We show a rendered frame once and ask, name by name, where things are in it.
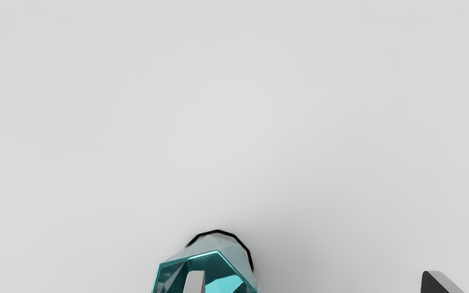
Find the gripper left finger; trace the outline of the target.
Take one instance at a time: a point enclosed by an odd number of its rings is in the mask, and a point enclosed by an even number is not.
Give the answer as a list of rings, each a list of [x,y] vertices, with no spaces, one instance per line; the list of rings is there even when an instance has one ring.
[[[186,277],[183,293],[206,293],[205,271],[190,271]]]

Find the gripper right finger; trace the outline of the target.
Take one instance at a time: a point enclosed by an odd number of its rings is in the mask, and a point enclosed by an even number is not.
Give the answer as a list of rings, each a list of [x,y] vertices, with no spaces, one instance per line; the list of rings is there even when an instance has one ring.
[[[441,271],[423,271],[421,293],[465,293]]]

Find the teal faceted mug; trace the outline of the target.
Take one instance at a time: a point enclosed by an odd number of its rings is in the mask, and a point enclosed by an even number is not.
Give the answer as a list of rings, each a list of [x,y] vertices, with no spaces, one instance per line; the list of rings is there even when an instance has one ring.
[[[261,293],[249,249],[223,230],[196,235],[160,263],[152,293],[183,293],[190,271],[205,271],[206,293]]]

